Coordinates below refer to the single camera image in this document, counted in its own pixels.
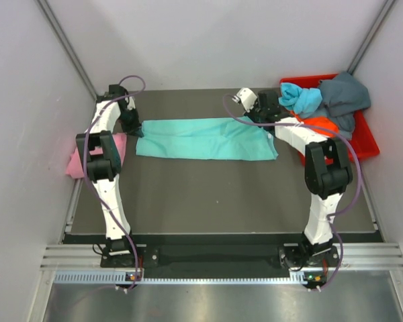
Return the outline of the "teal t shirt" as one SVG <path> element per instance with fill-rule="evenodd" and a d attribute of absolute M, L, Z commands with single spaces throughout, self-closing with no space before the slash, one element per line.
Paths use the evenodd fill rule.
<path fill-rule="evenodd" d="M 188 160 L 276 160 L 273 136 L 265 130 L 231 117 L 147 120 L 136 154 Z"/>

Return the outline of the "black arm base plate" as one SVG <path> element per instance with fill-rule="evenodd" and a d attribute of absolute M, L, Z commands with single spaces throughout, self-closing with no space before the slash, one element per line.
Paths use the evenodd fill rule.
<path fill-rule="evenodd" d="M 102 268 L 159 268 L 171 264 L 197 263 L 265 263 L 276 269 L 281 267 L 301 269 L 309 265 L 317 265 L 321 257 L 329 258 L 337 254 L 333 246 L 325 252 L 310 253 L 297 244 L 280 245 L 171 245 L 146 246 L 133 254 L 111 255 L 102 249 L 100 266 Z"/>

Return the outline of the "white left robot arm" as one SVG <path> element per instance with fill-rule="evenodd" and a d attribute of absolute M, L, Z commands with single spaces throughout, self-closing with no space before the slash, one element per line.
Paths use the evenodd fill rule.
<path fill-rule="evenodd" d="M 98 96 L 91 124 L 76 136 L 76 144 L 85 182 L 103 211 L 106 255 L 131 266 L 137 262 L 139 251 L 130 241 L 131 227 L 120 196 L 122 157 L 113 136 L 116 123 L 121 124 L 125 135 L 143 136 L 134 99 L 121 84 L 110 85 L 104 95 Z"/>

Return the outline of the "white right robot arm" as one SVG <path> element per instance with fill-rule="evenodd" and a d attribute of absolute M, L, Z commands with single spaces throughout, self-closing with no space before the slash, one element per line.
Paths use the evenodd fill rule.
<path fill-rule="evenodd" d="M 332 252 L 334 213 L 353 179 L 347 146 L 336 136 L 327 137 L 306 127 L 279 106 L 274 90 L 254 93 L 244 88 L 238 95 L 245 116 L 305 157 L 304 180 L 311 193 L 308 223 L 294 248 L 282 248 L 282 264 L 298 271 L 316 265 Z"/>

